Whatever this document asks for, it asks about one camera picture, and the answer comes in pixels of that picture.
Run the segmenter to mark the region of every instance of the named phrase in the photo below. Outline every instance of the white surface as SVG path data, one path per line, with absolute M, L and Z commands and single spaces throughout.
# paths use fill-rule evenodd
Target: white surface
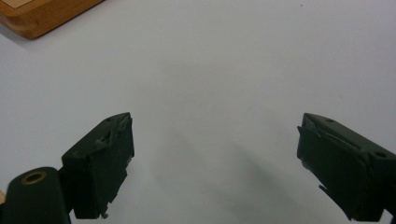
M 109 218 L 73 223 L 349 223 L 296 158 L 296 126 L 320 114 L 396 152 L 395 15 L 109 0 L 35 41 L 1 26 L 0 189 L 130 111 L 136 155 Z

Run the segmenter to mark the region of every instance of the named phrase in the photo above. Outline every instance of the white table surface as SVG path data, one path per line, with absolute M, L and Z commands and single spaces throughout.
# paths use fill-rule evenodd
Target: white table surface
M 109 218 L 73 223 L 349 223 L 296 158 L 296 127 L 320 114 L 396 153 L 395 15 L 390 0 L 108 0 L 34 41 L 1 26 L 0 189 L 130 111 Z

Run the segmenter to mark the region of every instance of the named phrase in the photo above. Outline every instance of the wooden tray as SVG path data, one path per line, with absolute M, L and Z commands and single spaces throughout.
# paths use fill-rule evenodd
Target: wooden tray
M 104 0 L 0 0 L 0 22 L 16 34 L 37 38 Z

